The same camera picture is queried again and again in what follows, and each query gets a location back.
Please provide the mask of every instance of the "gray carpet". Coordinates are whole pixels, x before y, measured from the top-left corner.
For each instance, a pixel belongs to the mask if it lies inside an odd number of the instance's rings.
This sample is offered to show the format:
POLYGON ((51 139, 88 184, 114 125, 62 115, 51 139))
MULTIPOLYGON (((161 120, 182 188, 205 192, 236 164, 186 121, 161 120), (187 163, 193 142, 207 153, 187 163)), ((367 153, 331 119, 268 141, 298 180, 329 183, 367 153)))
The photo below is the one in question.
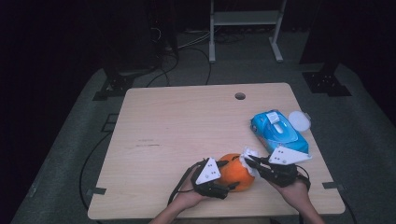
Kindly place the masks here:
MULTIPOLYGON (((268 36, 268 33, 248 34, 234 44, 216 45, 217 61, 211 65, 208 84, 289 83, 301 109, 312 119, 311 130, 318 147, 358 223, 394 223, 395 127, 363 88, 358 76, 343 65, 337 68, 335 76, 352 96, 311 93, 302 72, 317 71, 321 64, 299 64, 308 33, 280 34, 278 45, 283 63, 276 62, 268 36)), ((178 44, 194 38, 194 35, 180 34, 178 44)), ((193 47, 208 52, 207 43, 193 47)), ((169 84, 205 85, 209 72, 205 55, 195 49, 183 49, 179 54, 177 67, 167 73, 169 84)), ((174 58, 165 56, 163 69, 170 69, 175 62, 174 58)), ((137 78, 134 88, 146 87, 161 72, 157 70, 137 78)), ((85 164, 81 188, 89 204, 90 189, 95 187, 110 141, 106 130, 111 130, 114 127, 111 121, 117 119, 109 115, 120 112, 123 100, 122 97, 92 100, 105 79, 103 70, 92 74, 12 223, 95 223, 87 217, 80 199, 80 171, 85 164), (103 130, 108 118, 110 122, 103 130)), ((165 76, 161 76, 150 87, 166 85, 165 76)), ((342 215, 324 218, 327 223, 353 223, 348 210, 342 215)), ((283 224, 298 223, 295 216, 273 219, 283 224)), ((103 223, 148 223, 148 220, 107 220, 103 223)))

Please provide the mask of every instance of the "orange fruit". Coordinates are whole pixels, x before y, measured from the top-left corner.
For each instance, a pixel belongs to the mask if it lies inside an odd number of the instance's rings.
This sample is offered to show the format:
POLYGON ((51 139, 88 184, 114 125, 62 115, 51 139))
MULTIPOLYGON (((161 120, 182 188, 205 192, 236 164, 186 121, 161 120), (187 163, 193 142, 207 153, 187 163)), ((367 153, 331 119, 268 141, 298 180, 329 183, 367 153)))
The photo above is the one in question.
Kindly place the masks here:
POLYGON ((228 161, 228 163, 219 168, 221 178, 218 179, 218 183, 223 186, 228 186, 235 182, 239 182, 239 185, 231 191, 243 191, 248 189, 254 181, 254 176, 249 174, 248 169, 245 168, 239 160, 240 155, 239 153, 230 153, 219 159, 220 161, 228 161))

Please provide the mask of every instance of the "white round object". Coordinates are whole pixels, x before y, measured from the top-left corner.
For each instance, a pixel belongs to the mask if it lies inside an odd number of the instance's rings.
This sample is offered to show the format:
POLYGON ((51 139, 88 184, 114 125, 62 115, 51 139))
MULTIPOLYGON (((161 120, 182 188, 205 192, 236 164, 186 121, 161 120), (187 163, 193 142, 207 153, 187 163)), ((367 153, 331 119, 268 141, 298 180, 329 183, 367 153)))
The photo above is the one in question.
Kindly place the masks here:
POLYGON ((311 121, 301 111, 293 111, 289 114, 289 122, 298 132, 305 132, 311 127, 311 121))

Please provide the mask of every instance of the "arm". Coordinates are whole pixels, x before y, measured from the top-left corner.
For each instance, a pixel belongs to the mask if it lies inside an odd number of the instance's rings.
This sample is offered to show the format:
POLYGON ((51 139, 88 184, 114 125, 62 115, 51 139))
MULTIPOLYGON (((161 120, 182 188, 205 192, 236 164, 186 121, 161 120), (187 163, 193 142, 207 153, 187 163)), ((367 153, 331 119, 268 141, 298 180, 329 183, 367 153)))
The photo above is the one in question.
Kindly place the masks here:
POLYGON ((304 218, 307 224, 324 224, 324 220, 318 214, 314 205, 308 196, 306 185, 301 180, 296 180, 292 185, 285 188, 269 182, 279 193, 283 199, 292 207, 294 207, 304 218))
POLYGON ((171 223, 182 211, 194 207, 201 200, 205 199, 205 196, 195 192, 192 189, 191 176, 194 170, 186 178, 183 185, 181 186, 175 199, 161 211, 161 213, 150 221, 150 224, 169 224, 171 223))

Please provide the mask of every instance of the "forearm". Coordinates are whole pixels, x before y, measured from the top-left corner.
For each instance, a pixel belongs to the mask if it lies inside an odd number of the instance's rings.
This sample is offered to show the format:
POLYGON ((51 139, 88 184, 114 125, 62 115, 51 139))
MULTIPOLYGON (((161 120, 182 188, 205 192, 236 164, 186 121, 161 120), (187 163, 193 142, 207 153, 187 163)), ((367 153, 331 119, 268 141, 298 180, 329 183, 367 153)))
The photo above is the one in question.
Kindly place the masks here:
POLYGON ((315 207, 310 203, 303 208, 297 209, 307 224, 324 224, 324 220, 317 212, 315 207))
POLYGON ((161 213, 150 221, 150 224, 169 224, 183 211, 175 203, 170 203, 161 213))

